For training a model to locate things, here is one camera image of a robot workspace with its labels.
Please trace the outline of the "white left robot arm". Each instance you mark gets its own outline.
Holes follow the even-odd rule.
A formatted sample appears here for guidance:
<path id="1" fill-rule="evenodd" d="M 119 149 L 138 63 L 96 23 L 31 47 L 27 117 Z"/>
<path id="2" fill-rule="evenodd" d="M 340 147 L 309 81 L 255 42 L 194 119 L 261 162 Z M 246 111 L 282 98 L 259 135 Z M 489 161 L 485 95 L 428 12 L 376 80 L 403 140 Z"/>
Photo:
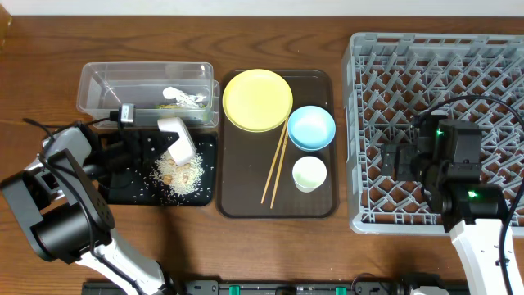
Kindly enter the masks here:
<path id="1" fill-rule="evenodd" d="M 103 146 L 80 121 L 51 129 L 36 159 L 1 182 L 1 192 L 34 252 L 45 261 L 88 267 L 127 294 L 175 294 L 160 263 L 135 250 L 115 228 L 94 182 L 145 167 L 179 141 L 177 132 L 115 132 Z"/>

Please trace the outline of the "white tissue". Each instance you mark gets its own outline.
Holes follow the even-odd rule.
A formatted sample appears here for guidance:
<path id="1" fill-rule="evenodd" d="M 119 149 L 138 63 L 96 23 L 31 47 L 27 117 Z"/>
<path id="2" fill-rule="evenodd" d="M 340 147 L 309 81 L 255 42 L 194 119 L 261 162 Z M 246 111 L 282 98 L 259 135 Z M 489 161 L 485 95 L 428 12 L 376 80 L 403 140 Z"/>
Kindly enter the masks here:
<path id="1" fill-rule="evenodd" d="M 206 104 L 204 103 L 204 100 L 206 98 L 205 96 L 188 94 L 178 88 L 174 88 L 174 87 L 165 88 L 162 91 L 162 94 L 164 98 L 168 101 L 166 104 L 181 103 L 184 105 L 193 105 L 193 106 L 195 106 L 196 104 L 202 104 L 206 106 Z"/>

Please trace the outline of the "white bowl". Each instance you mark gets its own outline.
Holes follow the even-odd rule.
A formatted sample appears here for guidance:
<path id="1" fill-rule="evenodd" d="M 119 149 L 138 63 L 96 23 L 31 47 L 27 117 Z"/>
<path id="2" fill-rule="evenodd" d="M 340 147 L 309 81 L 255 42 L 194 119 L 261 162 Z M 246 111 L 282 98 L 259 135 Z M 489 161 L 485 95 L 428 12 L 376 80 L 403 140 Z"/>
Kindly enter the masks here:
<path id="1" fill-rule="evenodd" d="M 168 152 L 177 166 L 187 164 L 196 156 L 196 147 L 182 119 L 179 117 L 164 118 L 159 119 L 157 124 L 160 131 L 178 135 L 178 139 L 168 148 Z"/>

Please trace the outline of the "green snack wrapper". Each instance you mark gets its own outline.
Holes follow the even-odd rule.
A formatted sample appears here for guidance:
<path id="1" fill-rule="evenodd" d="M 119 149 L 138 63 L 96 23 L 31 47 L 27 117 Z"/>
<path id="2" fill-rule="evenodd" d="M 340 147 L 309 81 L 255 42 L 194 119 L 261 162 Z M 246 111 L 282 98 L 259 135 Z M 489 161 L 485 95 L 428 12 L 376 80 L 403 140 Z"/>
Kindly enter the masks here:
<path id="1" fill-rule="evenodd" d="M 193 105 L 184 105 L 181 103 L 170 103 L 170 104 L 159 104 L 154 107 L 155 109 L 163 109 L 163 110 L 201 110 L 205 109 L 206 106 L 202 104 L 196 104 Z"/>

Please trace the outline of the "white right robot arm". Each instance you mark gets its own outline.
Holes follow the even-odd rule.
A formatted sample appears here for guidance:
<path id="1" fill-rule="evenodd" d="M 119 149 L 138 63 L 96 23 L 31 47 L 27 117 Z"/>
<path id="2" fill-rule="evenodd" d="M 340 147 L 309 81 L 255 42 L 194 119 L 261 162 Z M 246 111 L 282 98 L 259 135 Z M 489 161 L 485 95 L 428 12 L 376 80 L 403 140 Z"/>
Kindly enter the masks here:
<path id="1" fill-rule="evenodd" d="M 470 293 L 521 294 L 509 228 L 513 214 L 500 186 L 481 182 L 480 127 L 429 113 L 413 123 L 415 143 L 382 145 L 382 175 L 420 183 L 458 253 Z"/>

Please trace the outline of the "white cup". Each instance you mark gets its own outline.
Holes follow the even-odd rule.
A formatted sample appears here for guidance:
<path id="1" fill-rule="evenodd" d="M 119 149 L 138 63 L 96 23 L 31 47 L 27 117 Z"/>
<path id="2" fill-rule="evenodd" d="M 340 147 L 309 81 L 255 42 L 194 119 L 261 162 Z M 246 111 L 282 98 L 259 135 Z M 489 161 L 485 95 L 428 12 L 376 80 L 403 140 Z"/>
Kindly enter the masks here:
<path id="1" fill-rule="evenodd" d="M 310 193 L 323 184 L 327 172 L 327 167 L 322 160 L 306 156 L 294 164 L 291 174 L 297 189 L 302 193 Z"/>

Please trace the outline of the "rice and nut leftovers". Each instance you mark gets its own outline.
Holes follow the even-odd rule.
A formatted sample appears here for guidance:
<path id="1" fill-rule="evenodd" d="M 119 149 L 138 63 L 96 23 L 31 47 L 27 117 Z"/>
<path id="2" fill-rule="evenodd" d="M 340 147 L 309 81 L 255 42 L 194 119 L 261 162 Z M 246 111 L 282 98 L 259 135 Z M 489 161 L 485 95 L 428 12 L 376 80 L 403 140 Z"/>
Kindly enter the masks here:
<path id="1" fill-rule="evenodd" d="M 154 162 L 146 183 L 161 205 L 203 207 L 212 198 L 214 173 L 215 167 L 201 152 L 183 166 L 165 152 Z"/>

